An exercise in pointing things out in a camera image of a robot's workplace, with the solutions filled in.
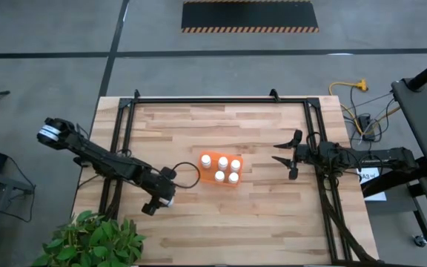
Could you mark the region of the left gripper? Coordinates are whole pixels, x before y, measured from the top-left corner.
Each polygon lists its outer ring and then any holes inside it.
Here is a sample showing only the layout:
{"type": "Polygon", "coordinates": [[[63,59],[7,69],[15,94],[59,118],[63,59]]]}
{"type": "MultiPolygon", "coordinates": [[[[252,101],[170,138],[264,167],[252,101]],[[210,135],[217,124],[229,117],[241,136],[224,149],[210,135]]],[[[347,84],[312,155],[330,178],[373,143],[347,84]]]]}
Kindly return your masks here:
{"type": "Polygon", "coordinates": [[[151,169],[143,171],[141,175],[141,189],[151,195],[149,203],[142,207],[144,214],[153,216],[157,209],[168,208],[167,201],[174,198],[176,186],[173,180],[176,177],[174,169],[164,167],[160,174],[154,174],[151,169]]]}

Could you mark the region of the white paper sheet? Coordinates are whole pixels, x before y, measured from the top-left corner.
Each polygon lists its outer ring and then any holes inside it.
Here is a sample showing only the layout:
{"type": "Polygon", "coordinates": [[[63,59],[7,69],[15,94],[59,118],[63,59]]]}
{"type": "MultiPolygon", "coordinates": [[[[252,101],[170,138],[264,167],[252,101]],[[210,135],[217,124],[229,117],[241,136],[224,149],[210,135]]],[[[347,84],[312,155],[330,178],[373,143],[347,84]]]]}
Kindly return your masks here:
{"type": "Polygon", "coordinates": [[[366,202],[385,202],[386,200],[387,198],[384,191],[365,198],[366,202]]]}

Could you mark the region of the green leafy plant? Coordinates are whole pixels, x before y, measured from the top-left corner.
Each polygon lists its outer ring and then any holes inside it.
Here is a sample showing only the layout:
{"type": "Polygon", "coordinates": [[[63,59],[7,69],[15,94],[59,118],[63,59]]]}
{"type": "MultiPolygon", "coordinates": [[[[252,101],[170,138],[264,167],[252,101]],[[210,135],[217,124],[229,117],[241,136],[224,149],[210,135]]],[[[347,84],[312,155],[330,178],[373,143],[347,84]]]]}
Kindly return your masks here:
{"type": "Polygon", "coordinates": [[[107,219],[83,211],[53,232],[33,267],[133,267],[142,258],[146,236],[132,220],[107,219]]]}

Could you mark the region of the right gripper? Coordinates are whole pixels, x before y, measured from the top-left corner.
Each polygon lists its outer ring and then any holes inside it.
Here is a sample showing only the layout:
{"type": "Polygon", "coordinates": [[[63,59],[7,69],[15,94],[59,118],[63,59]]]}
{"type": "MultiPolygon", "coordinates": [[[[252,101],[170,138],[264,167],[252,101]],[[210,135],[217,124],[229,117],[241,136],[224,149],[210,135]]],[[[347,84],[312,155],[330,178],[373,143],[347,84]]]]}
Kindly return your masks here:
{"type": "Polygon", "coordinates": [[[283,144],[279,144],[279,145],[274,145],[275,148],[293,150],[293,156],[291,159],[286,159],[279,156],[272,156],[273,159],[282,163],[286,168],[289,168],[288,178],[290,180],[297,179],[298,177],[297,163],[304,162],[310,154],[309,145],[301,145],[300,144],[301,141],[302,141],[302,131],[295,130],[293,139],[291,141],[283,144]]]}

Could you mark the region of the black stand base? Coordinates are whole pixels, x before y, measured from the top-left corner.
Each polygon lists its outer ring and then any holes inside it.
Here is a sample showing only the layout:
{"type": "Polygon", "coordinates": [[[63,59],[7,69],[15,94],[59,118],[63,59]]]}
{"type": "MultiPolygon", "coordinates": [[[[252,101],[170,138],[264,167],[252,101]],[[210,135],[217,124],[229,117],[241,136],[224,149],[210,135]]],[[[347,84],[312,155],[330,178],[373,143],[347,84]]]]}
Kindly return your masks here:
{"type": "Polygon", "coordinates": [[[373,194],[387,191],[388,189],[399,187],[400,196],[407,197],[404,209],[413,211],[414,217],[427,240],[427,220],[418,202],[418,197],[424,195],[420,183],[411,185],[411,181],[427,177],[427,160],[424,157],[417,159],[416,168],[404,168],[402,170],[392,170],[386,174],[381,174],[378,178],[369,180],[361,185],[363,196],[369,197],[373,194]]]}

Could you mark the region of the black hazard-striped floor mat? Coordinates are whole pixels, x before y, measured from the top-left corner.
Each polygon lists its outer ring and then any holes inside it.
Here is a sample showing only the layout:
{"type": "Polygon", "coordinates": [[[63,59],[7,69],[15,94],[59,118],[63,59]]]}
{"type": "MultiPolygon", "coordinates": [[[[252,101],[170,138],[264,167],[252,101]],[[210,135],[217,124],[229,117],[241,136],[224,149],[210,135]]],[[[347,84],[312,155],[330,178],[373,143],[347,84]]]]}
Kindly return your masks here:
{"type": "Polygon", "coordinates": [[[318,33],[310,0],[186,0],[182,33],[318,33]]]}

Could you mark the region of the orange plastic basket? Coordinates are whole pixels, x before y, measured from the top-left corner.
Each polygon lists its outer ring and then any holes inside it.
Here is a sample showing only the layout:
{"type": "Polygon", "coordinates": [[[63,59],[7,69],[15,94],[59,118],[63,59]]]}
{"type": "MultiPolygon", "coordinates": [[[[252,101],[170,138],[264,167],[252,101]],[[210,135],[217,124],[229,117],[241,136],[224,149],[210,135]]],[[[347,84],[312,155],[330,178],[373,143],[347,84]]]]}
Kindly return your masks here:
{"type": "Polygon", "coordinates": [[[200,170],[200,180],[202,182],[209,182],[209,183],[213,183],[216,185],[224,185],[224,186],[228,186],[228,187],[237,187],[241,181],[242,181],[242,167],[243,167],[243,158],[241,156],[237,156],[237,155],[233,155],[233,154],[225,154],[225,153],[218,153],[218,152],[214,152],[214,151],[204,151],[200,154],[199,156],[199,161],[198,161],[198,167],[200,170]],[[202,164],[201,164],[201,157],[202,155],[208,154],[211,157],[211,166],[210,168],[203,168],[202,164]],[[224,182],[216,182],[214,179],[215,173],[217,171],[219,171],[218,169],[218,159],[221,156],[225,156],[228,158],[228,168],[223,171],[225,173],[225,180],[224,182]],[[241,162],[241,169],[238,172],[239,175],[239,181],[237,184],[230,184],[228,182],[228,176],[230,173],[232,173],[231,171],[231,161],[234,159],[238,159],[241,162]]]}

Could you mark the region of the black power strip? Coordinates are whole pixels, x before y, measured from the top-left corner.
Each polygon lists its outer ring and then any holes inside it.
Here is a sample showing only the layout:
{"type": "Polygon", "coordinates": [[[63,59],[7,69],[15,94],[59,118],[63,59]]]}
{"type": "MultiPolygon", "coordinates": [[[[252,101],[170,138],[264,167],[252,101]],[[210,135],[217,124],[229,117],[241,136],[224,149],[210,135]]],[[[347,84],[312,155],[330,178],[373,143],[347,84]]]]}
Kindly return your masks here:
{"type": "Polygon", "coordinates": [[[376,140],[374,132],[375,120],[370,115],[359,115],[358,123],[362,130],[359,141],[374,142],[376,140]]]}

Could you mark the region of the white paper label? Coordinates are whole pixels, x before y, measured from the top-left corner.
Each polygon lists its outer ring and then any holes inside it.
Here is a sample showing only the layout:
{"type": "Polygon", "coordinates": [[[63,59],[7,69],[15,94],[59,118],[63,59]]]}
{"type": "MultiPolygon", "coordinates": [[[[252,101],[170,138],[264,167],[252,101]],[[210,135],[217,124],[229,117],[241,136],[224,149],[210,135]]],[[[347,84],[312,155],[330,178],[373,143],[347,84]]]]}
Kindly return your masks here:
{"type": "Polygon", "coordinates": [[[362,168],[360,171],[357,170],[357,174],[359,176],[360,184],[368,182],[369,180],[378,178],[380,175],[379,168],[362,168]]]}

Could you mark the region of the black aluminium table frame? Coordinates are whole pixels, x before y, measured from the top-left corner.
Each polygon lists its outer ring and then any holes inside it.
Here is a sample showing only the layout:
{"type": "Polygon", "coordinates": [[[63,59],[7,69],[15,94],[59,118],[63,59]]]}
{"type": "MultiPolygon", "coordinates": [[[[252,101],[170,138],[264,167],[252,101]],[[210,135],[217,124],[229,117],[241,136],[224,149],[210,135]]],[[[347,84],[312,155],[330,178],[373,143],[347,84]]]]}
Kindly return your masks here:
{"type": "MultiPolygon", "coordinates": [[[[322,117],[320,98],[318,97],[280,97],[280,102],[275,102],[271,96],[259,97],[101,97],[96,103],[96,112],[94,117],[101,116],[102,106],[104,104],[114,104],[116,115],[113,118],[114,130],[111,142],[111,149],[115,150],[118,145],[119,132],[122,126],[124,109],[128,109],[128,119],[122,145],[122,152],[128,150],[130,141],[128,135],[131,134],[132,124],[134,122],[135,107],[138,105],[174,105],[174,104],[192,104],[192,105],[263,105],[263,104],[298,104],[303,108],[305,114],[305,123],[307,128],[306,137],[314,132],[318,134],[311,140],[313,145],[321,141],[328,141],[325,130],[325,123],[322,117]]],[[[340,202],[338,184],[334,181],[336,177],[326,177],[319,174],[314,168],[318,185],[318,195],[320,200],[321,212],[323,215],[325,227],[325,239],[328,244],[328,250],[333,266],[373,266],[379,265],[380,261],[375,260],[365,252],[365,249],[358,243],[353,234],[346,228],[345,219],[340,202]]]]}

